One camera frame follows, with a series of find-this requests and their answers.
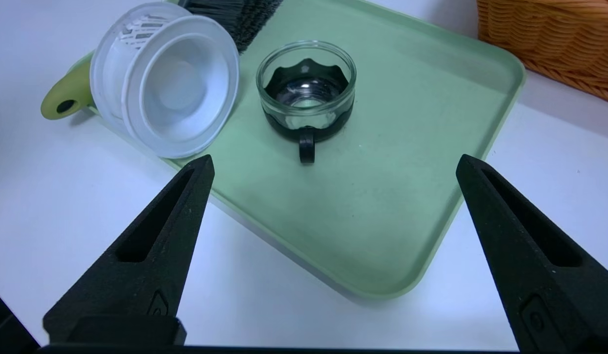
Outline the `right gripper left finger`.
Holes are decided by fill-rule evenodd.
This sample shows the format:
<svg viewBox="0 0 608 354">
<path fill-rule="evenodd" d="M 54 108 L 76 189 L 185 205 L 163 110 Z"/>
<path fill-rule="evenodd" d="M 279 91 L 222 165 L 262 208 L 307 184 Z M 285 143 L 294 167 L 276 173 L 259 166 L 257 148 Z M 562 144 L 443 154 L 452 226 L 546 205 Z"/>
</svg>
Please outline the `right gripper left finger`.
<svg viewBox="0 0 608 354">
<path fill-rule="evenodd" d="M 182 345 L 177 318 L 215 171 L 187 163 L 43 318 L 52 345 Z"/>
</svg>

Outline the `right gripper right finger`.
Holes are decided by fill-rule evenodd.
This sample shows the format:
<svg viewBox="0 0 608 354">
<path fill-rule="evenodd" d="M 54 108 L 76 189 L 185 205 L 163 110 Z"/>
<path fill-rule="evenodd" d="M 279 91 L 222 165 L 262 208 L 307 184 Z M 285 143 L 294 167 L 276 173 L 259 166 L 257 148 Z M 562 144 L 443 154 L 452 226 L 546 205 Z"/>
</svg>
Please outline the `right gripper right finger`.
<svg viewBox="0 0 608 354">
<path fill-rule="evenodd" d="M 608 270 L 489 164 L 456 178 L 518 349 L 608 353 Z"/>
</svg>

